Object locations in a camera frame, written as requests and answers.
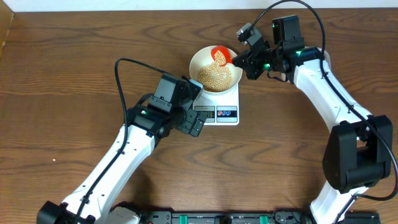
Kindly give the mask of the red plastic measuring scoop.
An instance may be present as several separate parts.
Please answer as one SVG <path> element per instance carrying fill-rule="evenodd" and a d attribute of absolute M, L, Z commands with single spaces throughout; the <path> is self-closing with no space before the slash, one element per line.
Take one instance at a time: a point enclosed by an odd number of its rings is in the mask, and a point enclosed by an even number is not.
<path fill-rule="evenodd" d="M 232 63 L 229 50 L 222 45 L 217 45 L 211 49 L 211 57 L 215 63 L 221 67 L 224 67 L 228 63 Z"/>

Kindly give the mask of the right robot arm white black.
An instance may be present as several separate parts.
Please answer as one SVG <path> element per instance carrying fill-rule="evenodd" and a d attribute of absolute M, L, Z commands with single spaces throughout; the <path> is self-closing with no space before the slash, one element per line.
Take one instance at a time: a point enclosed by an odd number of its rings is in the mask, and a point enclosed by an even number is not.
<path fill-rule="evenodd" d="M 242 26 L 237 37 L 248 49 L 232 63 L 250 80 L 278 72 L 279 81 L 295 85 L 317 109 L 330 136 L 322 160 L 326 182 L 310 204 L 308 219 L 342 222 L 357 198 L 395 171 L 392 123 L 351 97 L 331 72 L 324 48 L 305 45 L 297 16 L 274 19 L 272 30 L 273 47 L 253 24 Z"/>

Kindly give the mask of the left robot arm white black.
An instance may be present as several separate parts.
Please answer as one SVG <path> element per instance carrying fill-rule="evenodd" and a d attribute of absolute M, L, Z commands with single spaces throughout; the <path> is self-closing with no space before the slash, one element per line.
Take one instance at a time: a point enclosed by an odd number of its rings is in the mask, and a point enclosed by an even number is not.
<path fill-rule="evenodd" d="M 206 120 L 204 112 L 189 107 L 169 111 L 137 104 L 109 151 L 83 183 L 59 205 L 46 202 L 37 223 L 139 223 L 141 216 L 126 207 L 113 207 L 127 181 L 172 129 L 197 137 Z"/>

